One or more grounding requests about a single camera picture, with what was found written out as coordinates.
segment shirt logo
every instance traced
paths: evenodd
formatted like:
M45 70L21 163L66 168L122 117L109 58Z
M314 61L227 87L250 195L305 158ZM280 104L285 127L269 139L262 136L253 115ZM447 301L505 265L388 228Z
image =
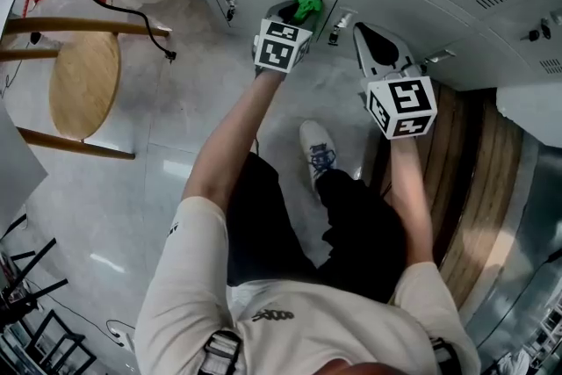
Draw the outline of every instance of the shirt logo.
M290 311L276 311L274 309L260 309L253 317L252 321L257 322L260 319L266 321L286 321L292 319L295 315Z

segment person's left arm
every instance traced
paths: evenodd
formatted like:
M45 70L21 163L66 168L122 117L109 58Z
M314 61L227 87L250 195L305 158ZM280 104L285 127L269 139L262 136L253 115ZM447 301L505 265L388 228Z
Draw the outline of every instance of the person's left arm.
M140 311L135 352L143 375L190 371L209 337L232 326L225 211L283 77L257 77L199 152Z

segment green object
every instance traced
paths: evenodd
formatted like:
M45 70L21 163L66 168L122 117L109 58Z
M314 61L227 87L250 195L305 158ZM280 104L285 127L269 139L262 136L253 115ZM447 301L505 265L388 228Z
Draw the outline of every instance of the green object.
M313 12L322 11L321 0L295 0L299 3L299 9L292 17L297 23L302 23L308 18L308 15Z

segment black pants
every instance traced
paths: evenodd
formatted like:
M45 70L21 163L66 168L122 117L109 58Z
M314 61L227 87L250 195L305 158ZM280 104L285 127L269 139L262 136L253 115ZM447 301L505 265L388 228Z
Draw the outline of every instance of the black pants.
M387 302L404 270L406 243L396 212L363 181L328 170L316 182L333 248L318 269L305 256L285 209L278 173L249 154L227 210L228 284L307 281Z

